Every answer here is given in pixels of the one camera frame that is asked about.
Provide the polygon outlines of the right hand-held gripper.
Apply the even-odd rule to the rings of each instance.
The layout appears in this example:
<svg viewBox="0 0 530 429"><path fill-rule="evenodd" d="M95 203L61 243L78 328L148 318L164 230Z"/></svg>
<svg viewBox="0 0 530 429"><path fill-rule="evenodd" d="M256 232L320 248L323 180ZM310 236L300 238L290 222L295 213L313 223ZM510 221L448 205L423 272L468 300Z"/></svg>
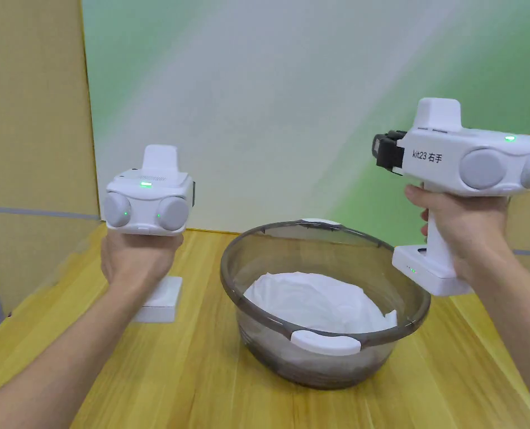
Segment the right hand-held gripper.
<svg viewBox="0 0 530 429"><path fill-rule="evenodd" d="M465 128L455 99L421 99L412 127L376 135L372 154L377 166L423 182L431 192L493 197L530 190L530 135ZM457 278L434 216L427 244L394 248L392 265L432 295L472 292Z"/></svg>

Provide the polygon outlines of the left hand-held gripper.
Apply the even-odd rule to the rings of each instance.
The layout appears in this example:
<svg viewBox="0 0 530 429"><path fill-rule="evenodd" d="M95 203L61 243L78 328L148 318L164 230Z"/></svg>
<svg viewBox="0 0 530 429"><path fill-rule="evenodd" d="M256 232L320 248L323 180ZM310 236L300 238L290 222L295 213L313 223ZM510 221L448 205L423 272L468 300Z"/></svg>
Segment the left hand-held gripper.
<svg viewBox="0 0 530 429"><path fill-rule="evenodd" d="M177 149L149 145L143 165L117 176L107 187L104 215L108 230L130 235L183 235L195 196L195 183L179 171ZM130 320L171 323L182 279L168 275ZM119 323L108 313L107 322Z"/></svg>

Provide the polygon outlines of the person's left hand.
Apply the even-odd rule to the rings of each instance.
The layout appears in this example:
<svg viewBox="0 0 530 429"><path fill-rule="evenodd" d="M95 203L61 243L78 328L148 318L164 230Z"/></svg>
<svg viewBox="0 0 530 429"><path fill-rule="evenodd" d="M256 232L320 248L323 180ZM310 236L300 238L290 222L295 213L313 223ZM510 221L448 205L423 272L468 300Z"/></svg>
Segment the person's left hand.
<svg viewBox="0 0 530 429"><path fill-rule="evenodd" d="M130 235L108 230L101 249L108 288L100 305L119 323L129 323L168 275L182 242L182 235Z"/></svg>

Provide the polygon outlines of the person's right hand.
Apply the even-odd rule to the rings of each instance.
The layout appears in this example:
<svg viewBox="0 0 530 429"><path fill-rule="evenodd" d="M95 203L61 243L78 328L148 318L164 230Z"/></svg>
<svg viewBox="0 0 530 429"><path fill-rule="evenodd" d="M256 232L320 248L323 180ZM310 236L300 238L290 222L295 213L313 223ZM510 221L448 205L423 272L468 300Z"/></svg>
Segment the person's right hand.
<svg viewBox="0 0 530 429"><path fill-rule="evenodd" d="M414 185L405 188L405 195L413 205L424 209L425 221L436 222L448 243L457 275L477 294L530 285L530 272L516 259L505 239L505 198L456 197Z"/></svg>

